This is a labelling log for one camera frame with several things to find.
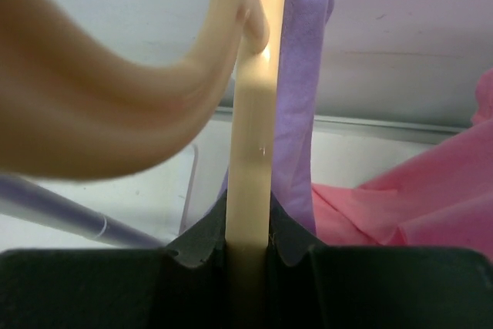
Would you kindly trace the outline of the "beige hanger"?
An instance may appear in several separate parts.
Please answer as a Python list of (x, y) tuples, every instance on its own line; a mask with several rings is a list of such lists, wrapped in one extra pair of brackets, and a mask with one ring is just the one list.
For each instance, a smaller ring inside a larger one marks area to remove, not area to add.
[[(241, 328), (265, 320), (273, 115), (284, 0), (210, 0), (193, 47), (151, 68), (95, 42), (51, 0), (1, 0), (1, 168), (94, 180), (169, 159), (206, 125), (230, 73), (240, 74), (235, 117), (259, 104), (263, 120), (236, 134), (226, 238), (231, 314)], [(236, 66), (235, 61), (243, 63)]]

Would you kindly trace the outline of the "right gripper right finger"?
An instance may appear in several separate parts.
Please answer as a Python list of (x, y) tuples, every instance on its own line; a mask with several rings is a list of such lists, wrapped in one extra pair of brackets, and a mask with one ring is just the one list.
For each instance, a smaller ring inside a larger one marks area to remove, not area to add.
[(492, 265), (472, 250), (330, 246), (270, 202), (271, 328), (492, 326)]

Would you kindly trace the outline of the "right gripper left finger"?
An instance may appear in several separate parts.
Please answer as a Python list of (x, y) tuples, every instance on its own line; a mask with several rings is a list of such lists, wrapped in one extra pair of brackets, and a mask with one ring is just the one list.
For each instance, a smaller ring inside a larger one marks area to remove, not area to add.
[(225, 328), (225, 208), (166, 248), (4, 252), (1, 326)]

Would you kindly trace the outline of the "purple t shirt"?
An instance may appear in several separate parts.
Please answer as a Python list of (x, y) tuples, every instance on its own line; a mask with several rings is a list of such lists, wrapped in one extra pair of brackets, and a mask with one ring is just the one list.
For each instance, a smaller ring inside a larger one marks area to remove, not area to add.
[(228, 254), (265, 252), (272, 244), (286, 264), (303, 259), (315, 237), (311, 141), (324, 29), (334, 0), (284, 0), (277, 85), (238, 89), (233, 154), (220, 199), (227, 201)]

